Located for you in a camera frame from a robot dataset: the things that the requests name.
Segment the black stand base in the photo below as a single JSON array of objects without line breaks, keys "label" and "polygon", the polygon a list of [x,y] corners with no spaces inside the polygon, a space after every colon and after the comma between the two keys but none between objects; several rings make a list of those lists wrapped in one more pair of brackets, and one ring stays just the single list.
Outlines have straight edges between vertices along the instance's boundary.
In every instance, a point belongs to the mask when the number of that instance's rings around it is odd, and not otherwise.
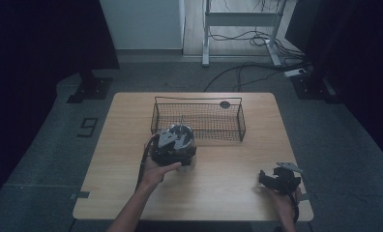
[{"label": "black stand base", "polygon": [[329,83],[323,80],[321,83],[313,83],[309,76],[291,77],[298,99],[301,100],[324,100],[326,103],[341,103],[337,94],[332,90]]},{"label": "black stand base", "polygon": [[104,100],[112,82],[113,78],[94,78],[88,86],[82,80],[76,93],[69,97],[68,103],[82,103],[83,100]]}]

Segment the white metal frame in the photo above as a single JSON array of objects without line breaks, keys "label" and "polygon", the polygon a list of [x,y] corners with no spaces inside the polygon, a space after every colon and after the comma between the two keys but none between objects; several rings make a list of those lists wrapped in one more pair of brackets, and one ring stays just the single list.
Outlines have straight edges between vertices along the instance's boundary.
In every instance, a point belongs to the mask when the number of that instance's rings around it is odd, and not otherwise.
[{"label": "white metal frame", "polygon": [[275,41],[279,31],[286,0],[282,0],[276,13],[211,13],[210,1],[206,0],[204,14],[203,67],[209,66],[209,28],[211,26],[262,26],[273,27],[270,40],[266,40],[267,50],[275,66],[281,62],[276,51]]}]

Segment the metal rack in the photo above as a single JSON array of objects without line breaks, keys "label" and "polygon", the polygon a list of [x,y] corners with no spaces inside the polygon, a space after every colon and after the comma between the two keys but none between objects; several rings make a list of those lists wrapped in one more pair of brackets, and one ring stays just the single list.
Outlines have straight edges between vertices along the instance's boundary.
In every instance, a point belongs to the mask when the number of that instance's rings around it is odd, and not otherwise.
[{"label": "metal rack", "polygon": [[151,132],[179,124],[191,127],[195,138],[243,141],[246,125],[242,99],[155,97]]},{"label": "metal rack", "polygon": [[281,62],[277,54],[275,41],[279,31],[286,0],[280,3],[276,13],[211,13],[210,1],[206,0],[206,12],[204,14],[204,40],[203,40],[203,67],[209,66],[209,28],[211,26],[262,26],[273,27],[270,40],[266,40],[267,50],[275,66]]}]

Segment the table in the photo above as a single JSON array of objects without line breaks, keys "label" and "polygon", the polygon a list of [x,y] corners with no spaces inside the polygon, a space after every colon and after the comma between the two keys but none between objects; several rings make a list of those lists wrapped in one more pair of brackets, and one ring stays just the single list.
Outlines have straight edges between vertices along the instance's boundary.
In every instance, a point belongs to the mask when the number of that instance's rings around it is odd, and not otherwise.
[{"label": "table", "polygon": [[[74,207],[77,219],[113,219],[136,186],[144,143],[150,137],[155,96],[173,98],[242,98],[246,135],[242,142],[196,139],[193,171],[170,172],[150,197],[142,219],[278,220],[267,192],[259,187],[260,169],[272,175],[276,162],[294,158],[279,108],[270,93],[118,93],[107,114]],[[313,212],[299,205],[299,221]]]}]

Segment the metal mesh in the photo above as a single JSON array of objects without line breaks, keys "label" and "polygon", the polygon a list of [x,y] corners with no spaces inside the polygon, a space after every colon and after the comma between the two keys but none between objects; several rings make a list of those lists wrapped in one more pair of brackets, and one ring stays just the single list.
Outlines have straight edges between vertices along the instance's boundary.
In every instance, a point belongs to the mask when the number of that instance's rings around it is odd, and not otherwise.
[{"label": "metal mesh", "polygon": [[243,141],[246,125],[241,98],[175,99],[155,97],[152,133],[172,125],[191,127],[195,138]]}]

